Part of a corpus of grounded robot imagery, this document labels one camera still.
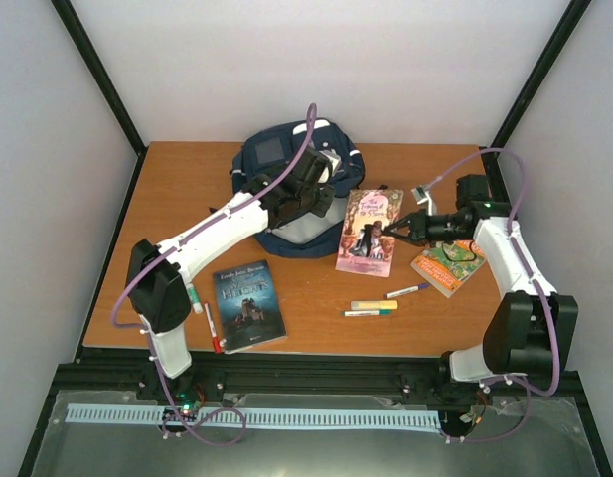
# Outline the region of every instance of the white wall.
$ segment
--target white wall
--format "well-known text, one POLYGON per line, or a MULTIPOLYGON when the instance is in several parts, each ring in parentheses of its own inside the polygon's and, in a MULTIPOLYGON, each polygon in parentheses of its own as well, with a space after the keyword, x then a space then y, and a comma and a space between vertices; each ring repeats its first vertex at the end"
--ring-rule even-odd
POLYGON ((50 1, 0 2, 0 476, 73 358, 134 162, 50 1))
POLYGON ((74 2, 145 140, 243 140, 315 100, 356 141, 451 144, 491 142, 567 3, 74 2))
MULTIPOLYGON (((510 147, 531 181, 520 212, 530 250, 579 304, 568 367, 613 466, 613 0, 588 8, 510 147)), ((516 193, 516 170, 505 172, 516 193)))

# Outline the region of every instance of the pink book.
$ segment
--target pink book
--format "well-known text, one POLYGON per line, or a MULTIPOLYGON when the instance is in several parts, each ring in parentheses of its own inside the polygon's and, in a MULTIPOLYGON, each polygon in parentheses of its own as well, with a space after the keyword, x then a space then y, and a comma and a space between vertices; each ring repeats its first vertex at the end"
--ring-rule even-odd
POLYGON ((402 201, 403 191, 351 191, 337 253, 337 270, 389 277, 394 237, 386 237, 382 231, 396 220, 402 201))

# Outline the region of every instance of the table top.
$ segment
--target table top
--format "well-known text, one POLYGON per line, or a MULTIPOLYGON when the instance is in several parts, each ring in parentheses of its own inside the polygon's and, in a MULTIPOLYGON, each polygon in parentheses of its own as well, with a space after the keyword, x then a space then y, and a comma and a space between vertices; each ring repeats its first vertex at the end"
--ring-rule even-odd
MULTIPOLYGON (((109 315, 124 288, 131 248, 141 239, 156 243, 186 230, 232 197, 229 170, 240 143, 154 142, 138 178, 102 288, 88 323, 87 347, 146 348, 135 330, 118 330, 109 315)), ((425 184, 457 160, 476 151, 473 145, 360 144, 367 175, 362 189, 381 184, 405 191, 401 215, 417 210, 410 189, 425 184)), ((441 212, 454 211, 455 180, 465 174, 483 174, 480 160, 470 161, 432 189, 441 212)), ((421 248, 399 241, 389 278, 335 270, 336 256, 289 259, 270 255, 254 238, 247 238, 201 271, 194 284, 202 301, 209 301, 221 335, 215 271, 268 260, 286 339, 260 345, 251 352, 317 353, 375 356, 437 356, 447 350, 479 344, 500 297, 491 270, 485 264, 451 298, 430 287, 397 298, 391 315, 344 317, 353 300, 379 300, 389 291, 420 283, 410 267, 421 248)), ((137 322, 128 301, 118 320, 137 322)), ((191 350, 211 350, 203 314, 185 322, 191 350)))

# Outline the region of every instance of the black metal frame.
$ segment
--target black metal frame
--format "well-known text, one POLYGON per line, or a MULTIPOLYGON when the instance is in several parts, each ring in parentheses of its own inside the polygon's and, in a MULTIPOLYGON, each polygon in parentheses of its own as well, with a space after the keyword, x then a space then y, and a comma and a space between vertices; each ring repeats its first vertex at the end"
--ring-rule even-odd
MULTIPOLYGON (((29 476, 32 473, 48 419, 59 391, 138 391, 137 384, 143 377, 145 364, 149 364, 146 350, 84 348, 82 346, 82 339, 140 175, 147 154, 147 147, 140 138, 100 57, 78 19, 72 3, 70 0, 52 0, 52 3, 73 38, 105 100, 112 109, 127 140, 134 149, 137 161, 87 314, 75 362, 68 365, 59 365, 57 369, 37 428, 22 463, 19 473, 21 477, 29 476)), ((491 145, 492 147, 504 147, 507 144, 546 74, 590 3, 590 0, 570 1, 532 73, 501 125, 491 145)), ((509 196, 498 165, 498 156, 486 154, 483 156, 482 162, 494 199, 499 202, 508 202, 509 196)), ((211 386, 215 380, 219 380, 223 385, 223 392, 243 394, 250 392, 328 395, 369 394, 399 399, 410 404, 427 405, 429 408, 436 410, 453 410, 454 408, 462 408, 463 405, 463 402, 458 399, 452 403, 441 402, 428 391, 428 383, 431 383, 431 380, 435 378, 438 366, 438 360, 432 358, 399 359, 294 355, 217 356, 213 353, 192 353, 192 357, 194 363, 202 363, 203 380, 206 381, 206 385, 211 386)), ((548 385, 548 383, 539 383, 537 380, 535 380, 535 383, 543 387, 548 385)), ((496 389, 495 393, 499 395, 520 393, 520 390, 516 387, 499 387, 497 391, 496 389)), ((603 476, 613 475, 579 375, 575 372, 564 373, 556 395, 575 399, 598 470, 603 476)))

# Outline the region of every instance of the yellow highlighter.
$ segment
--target yellow highlighter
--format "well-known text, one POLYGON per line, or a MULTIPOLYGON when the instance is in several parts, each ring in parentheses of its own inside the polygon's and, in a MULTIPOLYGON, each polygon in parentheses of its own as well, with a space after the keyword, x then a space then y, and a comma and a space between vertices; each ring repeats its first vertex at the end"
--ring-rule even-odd
POLYGON ((350 309, 358 310, 395 310, 398 308, 396 300, 380 300, 380 301, 353 301, 350 304, 350 309))

